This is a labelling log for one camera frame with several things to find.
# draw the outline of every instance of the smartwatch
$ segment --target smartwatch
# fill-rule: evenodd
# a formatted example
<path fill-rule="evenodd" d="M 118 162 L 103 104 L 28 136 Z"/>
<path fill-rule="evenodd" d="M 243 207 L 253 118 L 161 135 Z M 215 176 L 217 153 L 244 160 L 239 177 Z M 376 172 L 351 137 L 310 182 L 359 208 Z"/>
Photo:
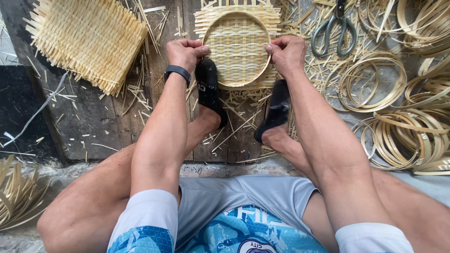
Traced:
<path fill-rule="evenodd" d="M 167 66 L 166 71 L 164 72 L 164 82 L 167 81 L 170 73 L 172 73 L 172 72 L 178 73 L 182 77 L 184 77 L 186 79 L 186 88 L 189 88 L 189 84 L 191 83 L 191 75 L 188 73 L 187 70 L 185 70 L 184 68 L 182 68 L 180 66 L 176 66 L 176 65 Z"/>

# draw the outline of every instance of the foot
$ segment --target foot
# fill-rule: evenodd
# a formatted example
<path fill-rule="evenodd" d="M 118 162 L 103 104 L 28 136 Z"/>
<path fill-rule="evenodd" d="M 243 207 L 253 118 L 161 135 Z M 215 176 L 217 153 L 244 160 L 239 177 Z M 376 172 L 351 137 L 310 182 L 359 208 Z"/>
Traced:
<path fill-rule="evenodd" d="M 290 139 L 287 123 L 268 129 L 261 136 L 262 144 L 273 150 L 279 150 L 279 147 L 286 143 L 286 139 Z"/>
<path fill-rule="evenodd" d="M 202 120 L 202 124 L 210 130 L 210 132 L 219 129 L 221 124 L 221 117 L 213 110 L 201 104 L 198 105 L 200 113 L 197 119 Z"/>
<path fill-rule="evenodd" d="M 271 136 L 272 132 L 278 133 L 281 129 L 287 135 L 287 125 L 282 125 L 288 121 L 289 100 L 289 89 L 286 80 L 278 80 L 275 83 L 272 99 L 270 100 L 269 114 L 255 131 L 255 140 L 257 142 L 264 144 L 262 140 L 263 135 Z"/>
<path fill-rule="evenodd" d="M 219 128 L 226 126 L 228 118 L 219 102 L 217 68 L 210 59 L 201 60 L 195 68 L 195 79 L 198 88 L 198 104 L 211 109 L 220 117 Z"/>

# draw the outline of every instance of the person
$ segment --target person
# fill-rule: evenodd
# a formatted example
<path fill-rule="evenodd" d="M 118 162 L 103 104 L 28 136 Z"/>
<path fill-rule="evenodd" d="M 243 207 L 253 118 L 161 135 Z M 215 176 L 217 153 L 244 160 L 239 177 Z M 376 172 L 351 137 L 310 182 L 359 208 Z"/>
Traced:
<path fill-rule="evenodd" d="M 49 253 L 450 252 L 450 210 L 372 168 L 357 138 L 303 70 L 306 43 L 266 46 L 275 84 L 256 140 L 306 177 L 180 178 L 184 158 L 226 118 L 217 71 L 199 41 L 167 43 L 170 65 L 195 69 L 199 116 L 187 123 L 185 79 L 171 73 L 137 143 L 74 180 L 37 229 Z M 299 141 L 287 134 L 289 98 Z"/>

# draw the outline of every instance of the gray cable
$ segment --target gray cable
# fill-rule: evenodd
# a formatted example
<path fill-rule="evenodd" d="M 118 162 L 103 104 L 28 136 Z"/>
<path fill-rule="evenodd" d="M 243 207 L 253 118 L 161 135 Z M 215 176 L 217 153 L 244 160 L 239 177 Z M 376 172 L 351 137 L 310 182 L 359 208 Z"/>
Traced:
<path fill-rule="evenodd" d="M 44 107 L 48 105 L 48 103 L 49 103 L 50 100 L 53 98 L 53 96 L 54 96 L 56 93 L 58 93 L 58 90 L 59 90 L 59 89 L 61 88 L 61 86 L 63 85 L 63 82 L 64 82 L 64 80 L 66 79 L 67 74 L 68 74 L 68 72 L 66 72 L 66 73 L 63 75 L 63 77 L 61 78 L 61 81 L 59 81 L 59 85 L 58 85 L 58 87 L 56 88 L 56 90 L 55 90 L 52 94 L 50 94 L 50 96 L 47 98 L 47 100 L 45 101 L 45 103 L 39 108 L 39 110 L 37 110 L 37 112 L 30 118 L 30 120 L 28 120 L 28 122 L 27 122 L 27 123 L 25 124 L 25 126 L 23 127 L 22 132 L 20 132 L 20 134 L 18 134 L 16 137 L 14 137 L 14 139 L 12 139 L 12 140 L 8 141 L 7 143 L 3 144 L 3 146 L 6 146 L 6 145 L 10 144 L 11 142 L 15 141 L 17 138 L 19 138 L 19 137 L 25 132 L 25 130 L 27 129 L 28 125 L 31 123 L 31 121 L 33 121 L 33 119 L 36 117 L 36 115 L 38 115 L 38 114 L 44 109 Z"/>

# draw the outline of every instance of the gray shorts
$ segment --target gray shorts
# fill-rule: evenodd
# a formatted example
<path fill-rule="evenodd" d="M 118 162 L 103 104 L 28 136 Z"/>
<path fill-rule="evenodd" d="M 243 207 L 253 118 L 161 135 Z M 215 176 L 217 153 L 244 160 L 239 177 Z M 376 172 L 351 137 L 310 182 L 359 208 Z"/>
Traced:
<path fill-rule="evenodd" d="M 302 217 L 311 194 L 317 188 L 305 177 L 182 177 L 180 188 L 182 196 L 175 252 L 183 251 L 215 216 L 245 205 L 265 209 L 288 225 L 313 236 Z"/>

